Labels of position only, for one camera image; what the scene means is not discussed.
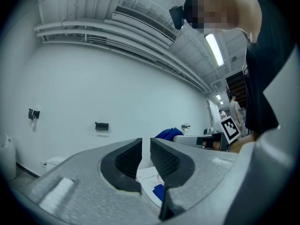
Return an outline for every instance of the blue cloth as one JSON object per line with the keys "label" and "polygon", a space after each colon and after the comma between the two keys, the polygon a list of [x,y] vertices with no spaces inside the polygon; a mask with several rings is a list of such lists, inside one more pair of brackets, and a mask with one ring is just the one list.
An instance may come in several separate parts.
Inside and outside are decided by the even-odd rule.
{"label": "blue cloth", "polygon": [[166,129],[158,134],[155,138],[162,138],[168,141],[172,141],[175,136],[183,135],[183,133],[177,128]]}
{"label": "blue cloth", "polygon": [[159,184],[156,187],[154,187],[154,190],[152,191],[156,195],[156,197],[160,199],[160,201],[163,201],[164,189],[165,189],[164,185]]}

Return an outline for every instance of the black wall bracket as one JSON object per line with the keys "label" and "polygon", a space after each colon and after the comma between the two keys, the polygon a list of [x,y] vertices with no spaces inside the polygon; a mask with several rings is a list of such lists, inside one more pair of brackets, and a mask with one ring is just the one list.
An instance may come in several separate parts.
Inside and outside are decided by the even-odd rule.
{"label": "black wall bracket", "polygon": [[190,128],[191,126],[190,125],[187,125],[187,126],[186,125],[182,125],[181,127],[182,128]]}
{"label": "black wall bracket", "polygon": [[33,120],[33,117],[39,118],[40,111],[34,111],[33,109],[29,109],[28,118]]}
{"label": "black wall bracket", "polygon": [[102,123],[102,122],[95,122],[96,130],[101,130],[101,131],[108,131],[108,123]]}

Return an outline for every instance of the fluorescent light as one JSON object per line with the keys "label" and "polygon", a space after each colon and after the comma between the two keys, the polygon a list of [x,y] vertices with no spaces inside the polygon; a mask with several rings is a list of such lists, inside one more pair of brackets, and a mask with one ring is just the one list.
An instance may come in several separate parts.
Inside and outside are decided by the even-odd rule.
{"label": "fluorescent light", "polygon": [[208,35],[205,36],[205,38],[206,38],[208,44],[210,45],[210,48],[212,49],[212,52],[215,55],[215,58],[217,60],[217,64],[219,66],[223,65],[224,61],[223,61],[222,54],[221,54],[221,51],[219,49],[219,46],[217,44],[217,41],[215,39],[215,36],[213,34],[208,34]]}

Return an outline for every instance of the person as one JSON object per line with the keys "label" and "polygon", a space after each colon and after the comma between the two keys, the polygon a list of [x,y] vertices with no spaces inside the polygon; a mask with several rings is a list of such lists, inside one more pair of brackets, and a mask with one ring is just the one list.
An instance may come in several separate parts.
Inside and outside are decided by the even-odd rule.
{"label": "person", "polygon": [[222,111],[221,109],[219,110],[219,114],[220,114],[221,119],[227,117],[226,113],[224,111]]}
{"label": "person", "polygon": [[230,110],[230,116],[233,119],[234,123],[238,126],[239,130],[241,131],[243,129],[243,121],[240,113],[240,105],[236,101],[235,93],[231,93],[229,95],[229,110]]}
{"label": "person", "polygon": [[246,127],[252,133],[230,146],[231,152],[254,142],[265,131],[278,126],[263,91],[279,73],[295,48],[289,25],[271,0],[186,0],[171,8],[176,28],[184,19],[195,29],[239,29],[247,40],[242,68],[247,89]]}

